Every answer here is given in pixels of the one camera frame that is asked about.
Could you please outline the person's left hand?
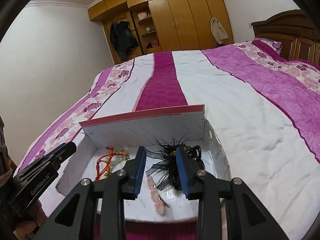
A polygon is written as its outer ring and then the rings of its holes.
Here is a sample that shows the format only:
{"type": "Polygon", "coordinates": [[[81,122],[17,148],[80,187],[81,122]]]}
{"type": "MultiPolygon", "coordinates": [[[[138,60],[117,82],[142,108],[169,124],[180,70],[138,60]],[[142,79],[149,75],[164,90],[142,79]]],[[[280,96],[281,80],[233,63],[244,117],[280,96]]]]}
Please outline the person's left hand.
{"type": "Polygon", "coordinates": [[[39,200],[35,203],[34,209],[36,213],[31,215],[31,219],[21,222],[15,229],[14,234],[18,239],[29,239],[28,235],[48,219],[39,200]]]}

